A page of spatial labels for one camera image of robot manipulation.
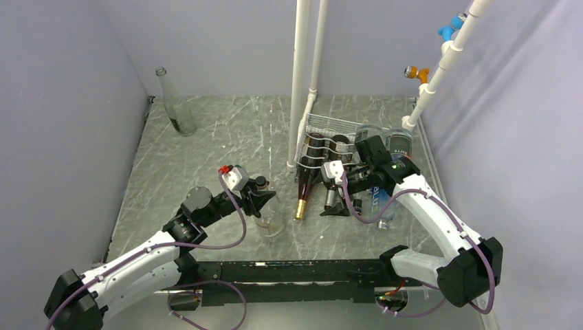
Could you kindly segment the clear bottle white label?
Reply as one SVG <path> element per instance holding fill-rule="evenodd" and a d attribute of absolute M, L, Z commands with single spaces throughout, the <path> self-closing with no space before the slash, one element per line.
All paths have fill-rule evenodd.
<path fill-rule="evenodd" d="M 259 193 L 275 193 L 261 208 L 260 216 L 254 216 L 254 222 L 259 234 L 268 238 L 275 237 L 282 232 L 284 227 L 281 201 L 266 177 L 258 176 L 254 181 Z"/>

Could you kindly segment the clear bottle silver cap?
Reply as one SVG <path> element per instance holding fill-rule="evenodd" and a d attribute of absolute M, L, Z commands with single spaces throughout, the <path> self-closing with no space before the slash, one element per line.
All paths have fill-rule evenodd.
<path fill-rule="evenodd" d="M 380 126 L 375 124 L 362 124 L 355 131 L 354 143 L 356 144 L 374 136 L 379 136 L 381 141 L 384 142 L 386 134 Z"/>

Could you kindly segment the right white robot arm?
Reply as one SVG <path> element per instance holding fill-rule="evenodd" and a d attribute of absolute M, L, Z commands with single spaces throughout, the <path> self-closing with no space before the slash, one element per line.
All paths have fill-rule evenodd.
<path fill-rule="evenodd" d="M 437 243 L 440 257 L 398 246 L 384 254 L 379 277 L 387 285 L 409 278 L 438 289 L 456 307 L 471 305 L 481 314 L 492 311 L 496 286 L 501 281 L 503 246 L 495 237 L 484 238 L 462 221 L 434 193 L 418 167 L 407 157 L 394 158 L 379 136 L 357 142 L 357 153 L 364 166 L 347 171 L 340 160 L 320 167 L 320 179 L 340 190 L 350 213 L 360 222 L 371 224 L 398 202 L 426 229 Z M 349 197 L 369 188 L 382 188 L 389 200 L 375 216 L 359 215 Z"/>

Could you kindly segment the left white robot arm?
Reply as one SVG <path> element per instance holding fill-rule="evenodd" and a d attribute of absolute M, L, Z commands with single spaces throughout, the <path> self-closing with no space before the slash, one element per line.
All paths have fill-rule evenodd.
<path fill-rule="evenodd" d="M 241 220 L 259 216 L 277 196 L 255 181 L 218 195 L 205 187 L 191 189 L 175 216 L 141 245 L 81 274 L 63 272 L 43 308 L 46 329 L 101 329 L 107 317 L 153 292 L 192 287 L 198 264 L 191 250 L 225 250 L 242 242 L 207 246 L 204 229 L 234 212 Z"/>

